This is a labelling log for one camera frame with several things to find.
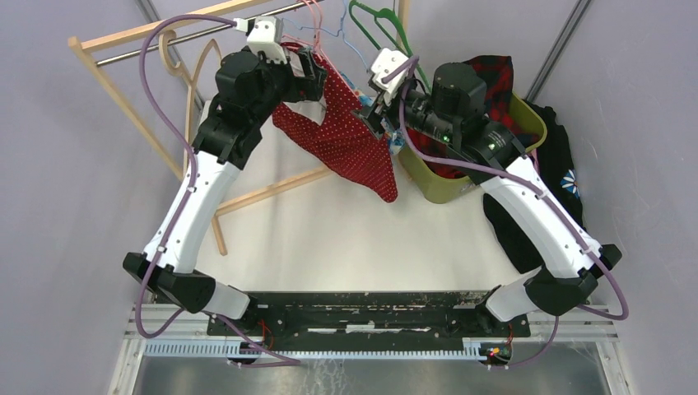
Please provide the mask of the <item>pink hanger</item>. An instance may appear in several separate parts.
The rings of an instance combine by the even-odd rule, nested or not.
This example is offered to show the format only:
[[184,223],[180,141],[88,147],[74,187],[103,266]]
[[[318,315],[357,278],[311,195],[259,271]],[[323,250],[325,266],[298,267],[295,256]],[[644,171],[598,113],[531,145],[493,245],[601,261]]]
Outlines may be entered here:
[[311,23],[303,25],[292,18],[283,17],[282,22],[284,26],[291,29],[291,33],[284,33],[284,39],[310,47],[322,60],[334,67],[332,60],[325,53],[322,46],[322,33],[324,32],[323,8],[319,5],[319,1],[295,1],[295,5],[301,5],[307,11]]

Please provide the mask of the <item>red polka dot garment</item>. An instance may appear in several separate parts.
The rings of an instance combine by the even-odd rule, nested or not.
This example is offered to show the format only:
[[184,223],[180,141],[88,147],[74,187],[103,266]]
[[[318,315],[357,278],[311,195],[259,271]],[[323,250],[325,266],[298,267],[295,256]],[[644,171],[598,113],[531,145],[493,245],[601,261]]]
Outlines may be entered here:
[[367,187],[384,202],[394,202],[398,187],[387,140],[376,138],[353,114],[362,103],[343,76],[322,56],[313,59],[328,72],[322,122],[283,103],[272,113],[272,124],[339,176]]

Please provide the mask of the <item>red plaid shirt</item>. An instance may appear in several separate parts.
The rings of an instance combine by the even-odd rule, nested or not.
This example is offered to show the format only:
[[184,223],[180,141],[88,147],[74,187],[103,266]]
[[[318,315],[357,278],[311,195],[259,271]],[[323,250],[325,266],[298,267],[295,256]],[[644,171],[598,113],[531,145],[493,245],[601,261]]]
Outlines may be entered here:
[[[510,102],[513,99],[514,66],[510,56],[479,55],[464,63],[473,68],[477,76],[487,85],[484,100],[485,111],[489,118],[505,125],[522,145],[529,147],[540,141],[536,132],[526,132],[509,114]],[[420,152],[434,157],[445,157],[444,146],[433,139],[408,128],[407,133]],[[429,169],[445,179],[461,179],[466,176],[456,167],[425,162]]]

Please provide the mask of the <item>green hanger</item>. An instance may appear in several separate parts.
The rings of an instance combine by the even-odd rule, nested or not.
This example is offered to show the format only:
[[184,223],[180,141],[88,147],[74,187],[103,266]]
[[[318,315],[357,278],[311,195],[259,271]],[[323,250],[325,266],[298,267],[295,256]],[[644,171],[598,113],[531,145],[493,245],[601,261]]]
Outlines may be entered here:
[[412,51],[408,42],[407,33],[403,25],[405,17],[404,12],[409,8],[409,1],[401,1],[398,6],[398,12],[393,9],[381,8],[375,9],[362,1],[350,1],[347,5],[348,14],[354,25],[360,32],[369,40],[369,42],[379,51],[382,47],[379,41],[372,36],[369,30],[361,23],[361,20],[355,16],[355,9],[358,8],[366,14],[370,15],[377,29],[384,35],[394,49],[398,49],[406,56],[411,57]]

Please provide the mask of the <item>wooden hanger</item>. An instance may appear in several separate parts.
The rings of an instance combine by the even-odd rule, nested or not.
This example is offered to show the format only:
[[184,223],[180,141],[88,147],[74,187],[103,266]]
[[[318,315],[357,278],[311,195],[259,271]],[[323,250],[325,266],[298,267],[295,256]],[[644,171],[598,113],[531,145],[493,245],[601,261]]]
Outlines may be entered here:
[[216,54],[218,61],[222,60],[222,54],[216,40],[210,39],[204,45],[201,53],[199,54],[193,74],[191,74],[183,61],[174,60],[174,58],[170,55],[170,50],[175,46],[174,40],[176,38],[177,33],[173,29],[163,30],[158,35],[158,53],[165,70],[171,76],[180,78],[187,87],[186,117],[183,136],[187,143],[191,143],[195,133],[193,126],[195,99],[198,93],[198,79],[200,77],[202,67],[211,51]]

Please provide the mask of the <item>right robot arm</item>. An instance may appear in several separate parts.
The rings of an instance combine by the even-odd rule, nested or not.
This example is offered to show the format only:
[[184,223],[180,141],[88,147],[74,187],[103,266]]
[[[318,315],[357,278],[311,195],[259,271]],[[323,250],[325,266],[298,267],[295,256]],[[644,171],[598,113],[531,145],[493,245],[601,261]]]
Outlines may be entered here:
[[371,132],[385,124],[403,135],[418,132],[445,149],[441,165],[460,168],[502,206],[542,258],[510,284],[497,286],[478,305],[477,329],[495,336],[512,319],[537,310],[559,317],[584,309],[601,278],[612,288],[620,251],[600,244],[578,226],[540,180],[520,140],[485,111],[486,84],[466,63],[445,63],[422,93],[418,57],[382,51],[370,66],[372,105],[356,113]]

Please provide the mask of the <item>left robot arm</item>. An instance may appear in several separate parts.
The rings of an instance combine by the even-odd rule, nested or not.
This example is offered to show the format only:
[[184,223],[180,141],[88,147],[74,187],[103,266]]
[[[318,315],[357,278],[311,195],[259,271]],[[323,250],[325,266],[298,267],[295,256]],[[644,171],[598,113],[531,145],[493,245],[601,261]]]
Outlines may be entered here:
[[225,56],[218,92],[200,124],[185,172],[160,229],[123,268],[147,290],[190,312],[227,317],[237,333],[257,328],[258,311],[243,291],[197,270],[203,237],[230,186],[261,142],[261,127],[282,103],[318,101],[328,71],[309,47],[286,50],[285,63],[243,49]]

